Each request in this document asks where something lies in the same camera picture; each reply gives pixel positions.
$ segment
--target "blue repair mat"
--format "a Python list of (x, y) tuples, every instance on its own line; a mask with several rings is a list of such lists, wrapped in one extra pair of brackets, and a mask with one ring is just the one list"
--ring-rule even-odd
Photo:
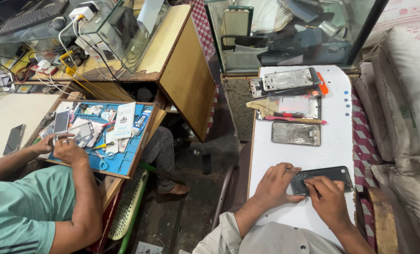
[[(122, 105), (121, 103), (95, 103), (95, 102), (83, 102), (83, 103), (87, 104), (89, 107), (92, 107), (94, 105), (102, 105), (103, 109), (100, 111), (99, 115), (79, 113), (82, 110), (77, 109), (77, 111), (74, 114), (75, 115), (74, 121), (77, 118), (83, 118), (83, 119), (92, 120), (94, 122), (108, 123), (108, 120), (104, 120), (103, 118), (101, 118), (100, 114), (105, 112), (106, 109), (117, 110), (117, 107), (119, 105)], [(135, 108), (135, 111), (134, 111), (134, 113), (135, 113), (134, 121), (136, 121), (136, 119), (138, 119), (139, 115), (143, 111), (145, 111), (146, 109), (150, 109), (151, 111), (153, 111), (152, 106), (144, 106), (142, 104), (136, 104), (136, 108)], [(104, 131), (103, 134), (96, 141), (96, 143), (94, 144), (94, 147), (97, 147), (97, 146), (100, 146), (100, 145), (103, 144), (103, 136), (106, 135), (106, 133), (107, 133), (106, 130), (110, 126), (111, 125), (105, 127), (105, 129), (103, 130)], [(139, 142), (141, 141), (141, 137), (143, 136), (144, 131), (145, 131), (145, 129), (143, 129), (139, 135), (133, 136), (132, 138), (130, 138), (124, 153), (120, 153), (120, 152), (115, 153), (115, 158), (114, 159), (104, 158), (106, 163), (108, 163), (108, 165), (110, 166), (109, 169), (105, 170), (105, 171), (111, 172), (111, 173), (116, 173), (116, 174), (121, 174), (121, 175), (127, 175), (128, 170), (130, 169), (130, 165), (132, 163), (132, 160), (134, 159), (134, 155), (136, 153), (136, 150), (138, 149)], [(86, 147), (86, 151), (87, 152), (93, 152), (93, 151), (91, 151), (91, 148), (88, 148), (88, 147)], [(103, 154), (102, 149), (98, 149), (97, 151), (100, 154)], [(60, 161), (59, 159), (56, 159), (55, 157), (53, 157), (53, 153), (50, 154), (49, 159)], [(96, 170), (100, 170), (100, 166), (99, 166), (100, 158), (98, 158), (97, 156), (94, 156), (94, 155), (90, 154), (89, 155), (89, 163), (91, 164), (91, 168), (96, 169)]]

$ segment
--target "glue tube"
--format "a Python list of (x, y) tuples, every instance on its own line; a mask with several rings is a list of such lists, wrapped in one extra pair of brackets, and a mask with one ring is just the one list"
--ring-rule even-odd
[(133, 127), (131, 128), (131, 136), (137, 136), (141, 133), (141, 131), (144, 129), (144, 126), (147, 123), (147, 119), (149, 118), (151, 113), (150, 109), (146, 109), (134, 122)]

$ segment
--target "glass display case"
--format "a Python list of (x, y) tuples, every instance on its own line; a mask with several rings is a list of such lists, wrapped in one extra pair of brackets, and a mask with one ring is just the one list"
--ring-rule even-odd
[[(69, 13), (86, 0), (69, 0), (64, 12), (66, 23), (72, 19)], [(122, 66), (134, 73), (157, 28), (161, 25), (170, 5), (168, 0), (94, 0), (98, 13), (88, 22), (80, 22), (62, 32), (61, 40), (67, 45), (76, 35), (80, 47), (91, 51), (92, 56), (105, 61), (121, 61)], [(50, 26), (51, 20), (7, 35), (0, 35), (0, 44), (25, 42), (55, 65), (60, 65), (59, 56), (66, 51), (58, 41), (60, 31)]]
[(351, 66), (387, 0), (204, 0), (223, 73)]

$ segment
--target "man's left hand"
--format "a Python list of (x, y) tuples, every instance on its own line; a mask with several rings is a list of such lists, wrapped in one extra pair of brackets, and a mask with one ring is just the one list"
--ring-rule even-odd
[[(56, 134), (50, 134), (43, 139), (41, 139), (38, 143), (30, 146), (30, 148), (33, 150), (33, 152), (37, 153), (38, 155), (42, 154), (48, 154), (50, 152), (53, 152), (53, 138)], [(75, 136), (74, 134), (65, 133), (58, 136), (58, 139), (60, 138), (66, 138), (66, 137), (72, 137)]]
[(291, 163), (279, 163), (266, 171), (252, 198), (256, 199), (267, 210), (286, 203), (298, 203), (304, 196), (287, 194), (287, 188), (293, 177), (301, 170)]

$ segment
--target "white table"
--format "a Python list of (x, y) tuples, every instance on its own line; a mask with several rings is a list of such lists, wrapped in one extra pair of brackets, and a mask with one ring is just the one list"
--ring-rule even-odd
[(23, 147), (60, 95), (9, 94), (0, 96), (0, 158), (12, 128), (26, 124)]
[[(308, 67), (262, 67), (260, 77), (263, 77), (264, 74)], [(346, 166), (354, 184), (351, 82), (348, 76), (337, 66), (311, 67), (321, 73), (329, 89), (329, 93), (323, 96), (321, 102), (322, 119), (328, 122), (321, 126), (321, 146), (273, 143), (271, 141), (272, 122), (256, 120), (253, 134), (249, 197), (254, 195), (255, 189), (266, 170), (271, 165), (280, 162), (292, 163), (295, 167), (302, 167), (302, 170)], [(292, 194), (291, 187), (288, 187), (287, 193)], [(354, 192), (345, 193), (345, 198), (349, 216), (354, 223)], [(258, 220), (257, 225), (268, 222), (278, 222), (309, 229), (341, 247), (335, 235), (313, 209), (310, 198), (306, 198), (298, 204), (285, 204), (266, 212)]]

